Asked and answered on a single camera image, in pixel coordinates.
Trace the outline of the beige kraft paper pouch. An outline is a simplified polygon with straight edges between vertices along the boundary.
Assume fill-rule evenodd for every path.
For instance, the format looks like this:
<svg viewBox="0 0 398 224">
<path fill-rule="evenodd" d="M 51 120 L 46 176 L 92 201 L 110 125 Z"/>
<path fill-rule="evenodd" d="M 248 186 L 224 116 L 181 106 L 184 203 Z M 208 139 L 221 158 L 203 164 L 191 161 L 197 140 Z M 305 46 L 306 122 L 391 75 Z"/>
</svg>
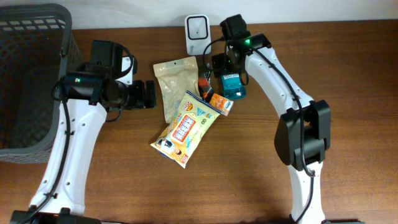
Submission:
<svg viewBox="0 0 398 224">
<path fill-rule="evenodd" d="M 195 56 L 153 65 L 159 82 L 166 123 L 173 120 L 186 91 L 200 96 L 198 65 Z"/>
</svg>

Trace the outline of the black and red snack packet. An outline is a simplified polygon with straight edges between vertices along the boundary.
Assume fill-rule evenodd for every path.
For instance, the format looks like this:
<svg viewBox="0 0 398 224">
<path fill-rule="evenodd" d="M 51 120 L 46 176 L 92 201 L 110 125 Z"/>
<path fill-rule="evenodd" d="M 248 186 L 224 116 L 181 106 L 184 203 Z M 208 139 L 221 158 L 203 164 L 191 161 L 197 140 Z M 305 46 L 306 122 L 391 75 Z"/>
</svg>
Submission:
<svg viewBox="0 0 398 224">
<path fill-rule="evenodd" d="M 206 68 L 206 65 L 201 65 L 198 69 L 198 87 L 201 97 L 204 101 L 209 103 L 214 95 L 214 89 L 210 84 L 211 71 Z"/>
</svg>

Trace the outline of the yellow wet wipes pack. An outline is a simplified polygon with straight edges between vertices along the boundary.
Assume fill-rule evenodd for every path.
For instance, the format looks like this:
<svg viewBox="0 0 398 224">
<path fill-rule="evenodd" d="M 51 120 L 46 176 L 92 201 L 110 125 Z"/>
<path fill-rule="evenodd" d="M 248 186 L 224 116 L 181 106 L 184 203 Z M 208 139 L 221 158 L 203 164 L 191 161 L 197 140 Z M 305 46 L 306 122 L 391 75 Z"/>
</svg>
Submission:
<svg viewBox="0 0 398 224">
<path fill-rule="evenodd" d="M 172 121 L 151 146 L 186 167 L 202 137 L 220 114 L 220 110 L 187 91 Z"/>
</svg>

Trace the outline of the blue mouthwash bottle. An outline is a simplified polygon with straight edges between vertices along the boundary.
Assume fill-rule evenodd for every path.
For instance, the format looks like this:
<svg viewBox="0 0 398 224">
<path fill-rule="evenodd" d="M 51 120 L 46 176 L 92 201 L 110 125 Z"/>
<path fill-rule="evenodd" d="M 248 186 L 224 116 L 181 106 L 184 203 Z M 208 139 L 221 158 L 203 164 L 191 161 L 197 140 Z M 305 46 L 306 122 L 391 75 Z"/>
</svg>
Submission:
<svg viewBox="0 0 398 224">
<path fill-rule="evenodd" d="M 230 100 L 239 100 L 246 96 L 246 88 L 238 73 L 224 72 L 221 76 L 223 96 Z"/>
</svg>

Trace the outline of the orange tissue pack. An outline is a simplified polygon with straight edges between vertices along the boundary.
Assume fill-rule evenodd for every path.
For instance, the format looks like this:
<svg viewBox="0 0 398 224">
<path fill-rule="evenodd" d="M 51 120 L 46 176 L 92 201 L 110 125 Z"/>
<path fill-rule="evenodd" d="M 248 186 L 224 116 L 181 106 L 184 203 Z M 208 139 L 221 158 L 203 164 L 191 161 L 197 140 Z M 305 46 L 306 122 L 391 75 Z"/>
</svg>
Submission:
<svg viewBox="0 0 398 224">
<path fill-rule="evenodd" d="M 229 115 L 229 112 L 231 111 L 233 107 L 234 101 L 229 100 L 221 95 L 218 95 L 216 93 L 213 94 L 210 100 L 210 105 L 213 106 L 214 108 L 218 109 L 221 111 L 221 114 L 224 116 Z"/>
</svg>

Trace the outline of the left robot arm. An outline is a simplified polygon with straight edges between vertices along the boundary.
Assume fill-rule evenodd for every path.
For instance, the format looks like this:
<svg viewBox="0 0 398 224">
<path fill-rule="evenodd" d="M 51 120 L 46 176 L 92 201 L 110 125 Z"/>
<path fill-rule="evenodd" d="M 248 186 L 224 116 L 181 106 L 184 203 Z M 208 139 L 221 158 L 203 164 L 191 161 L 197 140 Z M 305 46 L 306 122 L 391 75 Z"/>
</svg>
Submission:
<svg viewBox="0 0 398 224">
<path fill-rule="evenodd" d="M 60 101 L 58 127 L 42 182 L 28 210 L 15 210 L 11 223 L 100 223 L 84 216 L 85 187 L 97 137 L 111 111 L 150 108 L 145 85 L 129 81 L 137 59 L 123 45 L 94 40 L 89 62 L 54 85 Z"/>
</svg>

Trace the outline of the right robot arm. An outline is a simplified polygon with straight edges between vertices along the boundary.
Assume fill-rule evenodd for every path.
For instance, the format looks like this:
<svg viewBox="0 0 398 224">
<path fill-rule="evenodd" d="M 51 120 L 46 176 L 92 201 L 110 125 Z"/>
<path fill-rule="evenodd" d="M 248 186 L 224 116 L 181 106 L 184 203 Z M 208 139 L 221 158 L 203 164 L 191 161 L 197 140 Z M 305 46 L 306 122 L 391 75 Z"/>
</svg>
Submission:
<svg viewBox="0 0 398 224">
<path fill-rule="evenodd" d="M 279 122 L 274 147 L 288 167 L 292 223 L 325 223 L 320 176 L 330 148 L 331 109 L 315 101 L 290 77 L 264 34 L 252 35 L 242 15 L 220 22 L 225 42 L 223 65 L 255 79 L 272 103 Z"/>
</svg>

